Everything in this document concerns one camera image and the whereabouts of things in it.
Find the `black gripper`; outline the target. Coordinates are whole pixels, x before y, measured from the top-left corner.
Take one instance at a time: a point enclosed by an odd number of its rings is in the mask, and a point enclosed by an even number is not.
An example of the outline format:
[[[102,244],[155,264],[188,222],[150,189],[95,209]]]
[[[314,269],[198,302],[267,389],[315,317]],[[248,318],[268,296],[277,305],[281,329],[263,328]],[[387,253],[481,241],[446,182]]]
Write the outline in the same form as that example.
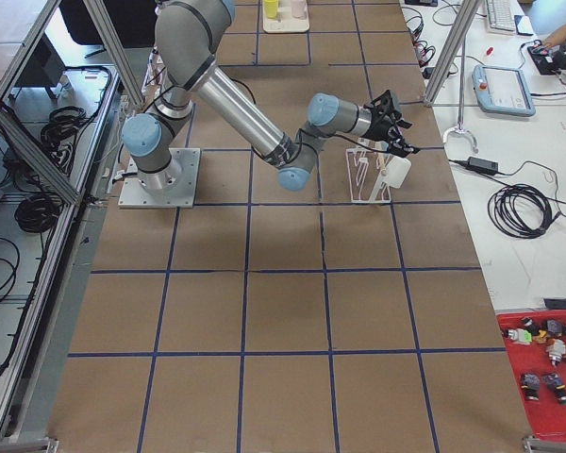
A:
[[[377,98],[364,104],[363,108],[370,113],[371,120],[362,138],[373,142],[385,142],[388,145],[387,151],[398,157],[407,157],[421,151],[419,146],[405,142],[400,128],[409,129],[412,123],[403,119],[400,104],[394,92],[384,91]]]

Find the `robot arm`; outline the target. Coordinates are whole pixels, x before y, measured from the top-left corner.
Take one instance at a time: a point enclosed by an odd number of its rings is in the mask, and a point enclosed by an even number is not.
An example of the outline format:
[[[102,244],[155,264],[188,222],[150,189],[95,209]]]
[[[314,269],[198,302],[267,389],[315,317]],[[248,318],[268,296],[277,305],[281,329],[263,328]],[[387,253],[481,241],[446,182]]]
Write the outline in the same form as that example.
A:
[[[137,178],[147,191],[171,189],[183,167],[169,149],[191,112],[197,94],[221,115],[266,163],[277,170],[279,184],[302,190],[327,139],[350,134],[383,142],[399,158],[418,153],[402,132],[404,120],[397,97],[385,91],[364,106],[331,94],[317,93],[308,104],[308,119],[290,138],[249,100],[221,70],[216,51],[235,19],[232,1],[162,1],[155,25],[157,50],[166,79],[146,112],[129,118],[122,139],[137,165]]]

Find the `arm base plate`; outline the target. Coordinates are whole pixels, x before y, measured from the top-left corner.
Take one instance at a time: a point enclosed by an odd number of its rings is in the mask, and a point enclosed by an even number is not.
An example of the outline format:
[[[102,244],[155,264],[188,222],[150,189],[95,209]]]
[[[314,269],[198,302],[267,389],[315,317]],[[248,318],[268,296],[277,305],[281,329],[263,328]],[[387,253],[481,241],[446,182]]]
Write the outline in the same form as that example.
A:
[[[119,197],[122,209],[191,209],[200,168],[200,148],[170,148],[171,161],[164,170],[147,174],[130,158]]]

